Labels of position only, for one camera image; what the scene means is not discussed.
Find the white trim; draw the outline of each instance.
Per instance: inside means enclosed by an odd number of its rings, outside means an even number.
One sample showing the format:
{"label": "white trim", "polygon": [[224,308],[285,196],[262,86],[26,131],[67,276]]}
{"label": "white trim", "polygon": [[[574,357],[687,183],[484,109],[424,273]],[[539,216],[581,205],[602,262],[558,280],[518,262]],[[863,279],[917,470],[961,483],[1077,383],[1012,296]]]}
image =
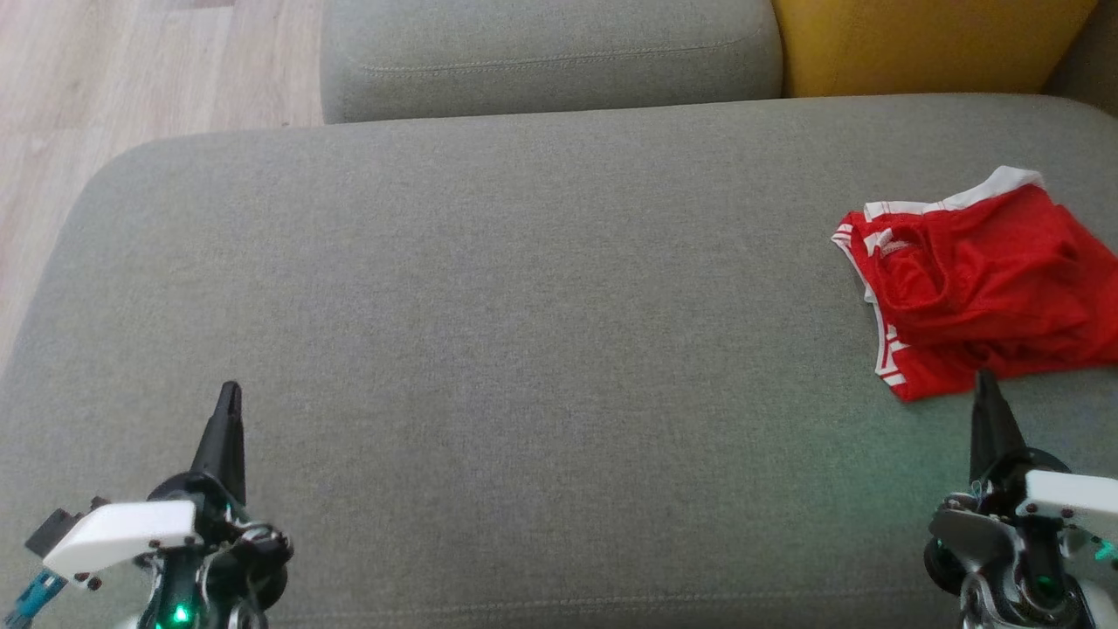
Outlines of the white trim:
{"label": "white trim", "polygon": [[839,245],[839,248],[846,254],[846,259],[850,259],[850,265],[854,267],[854,271],[858,273],[858,277],[862,279],[862,284],[865,286],[865,301],[873,305],[874,318],[878,321],[878,362],[873,365],[873,373],[881,377],[888,374],[889,372],[897,371],[896,369],[883,371],[885,366],[885,322],[881,316],[881,306],[878,305],[878,295],[873,294],[873,288],[870,287],[870,283],[865,280],[865,275],[862,274],[862,269],[858,267],[858,261],[854,260],[854,254],[851,252],[850,236],[844,236],[843,234],[836,232],[831,239]]}
{"label": "white trim", "polygon": [[1023,185],[1044,187],[1044,179],[1035,170],[1024,170],[1011,165],[999,165],[985,181],[969,190],[951,194],[937,202],[922,203],[915,201],[877,201],[865,203],[866,220],[873,220],[884,213],[925,215],[930,211],[953,211],[966,209],[974,203],[1011,192]]}

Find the yellow cushion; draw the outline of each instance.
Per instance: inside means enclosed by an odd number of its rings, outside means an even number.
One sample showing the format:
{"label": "yellow cushion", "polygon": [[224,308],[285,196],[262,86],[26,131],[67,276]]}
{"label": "yellow cushion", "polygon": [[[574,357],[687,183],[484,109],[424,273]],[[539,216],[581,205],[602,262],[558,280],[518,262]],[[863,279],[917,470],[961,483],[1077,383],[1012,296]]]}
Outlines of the yellow cushion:
{"label": "yellow cushion", "polygon": [[1039,92],[1096,0],[774,0],[785,95]]}

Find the fabric upholstery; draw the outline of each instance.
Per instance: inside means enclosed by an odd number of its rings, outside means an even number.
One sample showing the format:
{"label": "fabric upholstery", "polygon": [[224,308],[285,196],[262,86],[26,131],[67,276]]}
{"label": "fabric upholstery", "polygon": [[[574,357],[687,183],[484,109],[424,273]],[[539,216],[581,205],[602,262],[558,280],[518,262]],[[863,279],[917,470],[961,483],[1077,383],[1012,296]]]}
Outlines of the fabric upholstery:
{"label": "fabric upholstery", "polygon": [[326,122],[770,98],[768,0],[331,0]]}
{"label": "fabric upholstery", "polygon": [[1096,1],[774,0],[784,93],[1040,92]]}
{"label": "fabric upholstery", "polygon": [[[276,627],[948,627],[920,557],[966,486],[969,400],[904,406],[874,375],[830,236],[1002,163],[1118,246],[1118,121],[1043,96],[135,149],[70,213],[0,382],[0,591],[51,509],[188,466],[236,379],[249,507],[296,544]],[[1116,475],[1116,377],[1004,390],[1034,445]],[[37,626],[144,600],[104,576]]]}
{"label": "fabric upholstery", "polygon": [[1048,92],[1118,115],[1118,0],[1101,0],[1060,63]]}

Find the clothing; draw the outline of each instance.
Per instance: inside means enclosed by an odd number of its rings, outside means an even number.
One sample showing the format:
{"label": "clothing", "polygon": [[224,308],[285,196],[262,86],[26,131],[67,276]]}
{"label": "clothing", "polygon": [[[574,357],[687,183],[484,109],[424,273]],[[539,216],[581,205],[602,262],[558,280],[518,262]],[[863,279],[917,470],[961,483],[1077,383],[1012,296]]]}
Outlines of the clothing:
{"label": "clothing", "polygon": [[1118,258],[1043,188],[1001,166],[937,203],[881,201],[832,239],[879,322],[877,373],[902,400],[1118,362]]}

